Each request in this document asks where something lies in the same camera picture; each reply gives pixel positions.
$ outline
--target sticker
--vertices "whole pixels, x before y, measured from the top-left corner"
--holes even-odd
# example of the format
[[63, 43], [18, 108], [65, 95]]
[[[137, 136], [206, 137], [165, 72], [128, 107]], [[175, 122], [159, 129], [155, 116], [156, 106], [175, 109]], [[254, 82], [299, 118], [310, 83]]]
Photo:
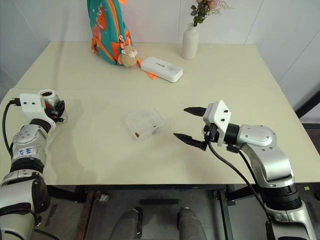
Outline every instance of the sticker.
[[18, 158], [25, 155], [30, 156], [35, 154], [36, 154], [35, 146], [29, 146], [29, 147], [20, 148], [18, 152], [14, 154], [13, 158]]

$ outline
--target black cable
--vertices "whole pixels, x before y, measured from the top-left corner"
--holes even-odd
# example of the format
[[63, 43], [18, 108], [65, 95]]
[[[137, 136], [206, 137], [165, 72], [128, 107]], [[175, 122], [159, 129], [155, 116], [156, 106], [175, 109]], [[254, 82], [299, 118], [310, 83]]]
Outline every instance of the black cable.
[[13, 105], [14, 102], [13, 101], [9, 101], [6, 106], [5, 106], [5, 109], [4, 109], [4, 112], [3, 112], [3, 116], [2, 116], [2, 134], [3, 134], [3, 140], [4, 140], [4, 144], [5, 144], [5, 147], [6, 149], [8, 150], [11, 158], [13, 157], [13, 154], [12, 152], [10, 151], [10, 146], [9, 146], [9, 143], [8, 143], [8, 139], [7, 139], [7, 133], [6, 133], [6, 118], [7, 118], [7, 113], [8, 113], [8, 110], [10, 108], [10, 105]]
[[48, 232], [46, 232], [46, 231], [41, 231], [41, 230], [39, 230], [39, 229], [34, 229], [34, 231], [35, 231], [36, 233], [45, 235], [45, 236], [47, 236], [47, 237], [49, 237], [49, 238], [52, 238], [52, 239], [54, 239], [54, 240], [59, 240], [59, 238], [57, 238], [56, 236], [54, 236], [54, 235], [52, 235], [52, 234], [50, 234], [50, 233], [48, 233]]
[[213, 153], [213, 155], [215, 155], [219, 160], [221, 160], [222, 162], [224, 162], [225, 164], [227, 164], [230, 168], [232, 168], [243, 180], [244, 182], [248, 185], [248, 187], [250, 188], [251, 192], [253, 193], [253, 195], [255, 196], [255, 198], [257, 199], [257, 201], [259, 202], [259, 204], [261, 205], [263, 211], [266, 214], [266, 218], [269, 220], [268, 214], [266, 212], [264, 203], [262, 202], [262, 200], [259, 198], [259, 196], [257, 195], [257, 193], [255, 192], [254, 188], [251, 186], [250, 182], [246, 179], [245, 176], [243, 176], [243, 174], [235, 167], [233, 166], [230, 162], [228, 162], [227, 160], [225, 160], [222, 156], [220, 156], [215, 149], [212, 147], [211, 141], [208, 140], [207, 144], [209, 146], [209, 149], [211, 150], [211, 152]]
[[252, 178], [253, 178], [253, 180], [254, 180], [254, 183], [255, 183], [257, 186], [259, 186], [259, 185], [258, 185], [258, 182], [257, 182], [257, 179], [256, 179], [256, 176], [255, 176], [255, 174], [254, 174], [254, 171], [252, 171], [252, 168], [251, 168], [248, 160], [246, 159], [245, 155], [244, 155], [240, 150], [239, 150], [238, 153], [240, 154], [240, 156], [241, 156], [242, 159], [244, 160], [245, 165], [248, 167], [248, 169], [249, 169], [249, 171], [250, 171], [250, 173], [251, 173], [251, 176], [252, 176]]
[[4, 140], [5, 147], [6, 147], [6, 149], [8, 150], [11, 158], [13, 157], [13, 152], [12, 152], [13, 143], [11, 143], [11, 146], [9, 146], [8, 139], [7, 139], [7, 133], [6, 133], [6, 118], [7, 118], [7, 113], [8, 113], [8, 110], [9, 110], [9, 108], [10, 108], [10, 105], [13, 105], [13, 104], [16, 105], [16, 106], [21, 106], [20, 98], [16, 97], [15, 99], [10, 100], [10, 101], [6, 104], [5, 109], [4, 109], [4, 112], [3, 112], [3, 116], [2, 116], [2, 134], [3, 134], [3, 140]]

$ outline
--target clear plastic container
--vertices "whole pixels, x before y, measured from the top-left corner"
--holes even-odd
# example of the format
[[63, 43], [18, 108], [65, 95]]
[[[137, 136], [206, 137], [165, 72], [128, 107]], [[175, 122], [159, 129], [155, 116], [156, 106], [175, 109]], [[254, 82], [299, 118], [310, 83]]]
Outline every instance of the clear plastic container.
[[139, 141], [156, 134], [165, 124], [157, 111], [151, 108], [128, 114], [125, 117], [125, 123]]

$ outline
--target teddy bear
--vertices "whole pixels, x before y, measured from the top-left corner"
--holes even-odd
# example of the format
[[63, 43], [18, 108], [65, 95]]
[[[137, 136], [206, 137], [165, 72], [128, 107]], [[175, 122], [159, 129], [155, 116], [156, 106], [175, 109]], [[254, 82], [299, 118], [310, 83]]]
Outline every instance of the teddy bear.
[[133, 46], [127, 45], [121, 50], [118, 63], [123, 64], [125, 67], [131, 67], [137, 63], [138, 59], [138, 51]]

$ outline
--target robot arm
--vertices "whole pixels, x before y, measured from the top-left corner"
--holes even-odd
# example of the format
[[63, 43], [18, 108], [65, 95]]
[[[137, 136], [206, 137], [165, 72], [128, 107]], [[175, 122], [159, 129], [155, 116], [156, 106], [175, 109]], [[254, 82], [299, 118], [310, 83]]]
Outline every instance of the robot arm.
[[270, 128], [229, 123], [231, 112], [222, 100], [210, 103], [208, 108], [189, 107], [185, 111], [203, 117], [205, 141], [175, 133], [180, 140], [204, 151], [208, 141], [217, 142], [218, 146], [225, 143], [249, 157], [270, 219], [266, 223], [268, 240], [317, 239], [306, 205], [299, 197], [290, 161], [278, 147], [277, 136]]
[[0, 184], [0, 239], [4, 240], [32, 239], [41, 221], [36, 214], [50, 206], [43, 176], [45, 148], [56, 122], [66, 120], [64, 102], [51, 90], [21, 94], [19, 99], [29, 124], [13, 137], [10, 173]]
[[266, 126], [242, 125], [236, 145], [250, 159], [275, 239], [315, 240], [306, 204], [299, 197], [290, 161], [278, 147], [276, 134]]

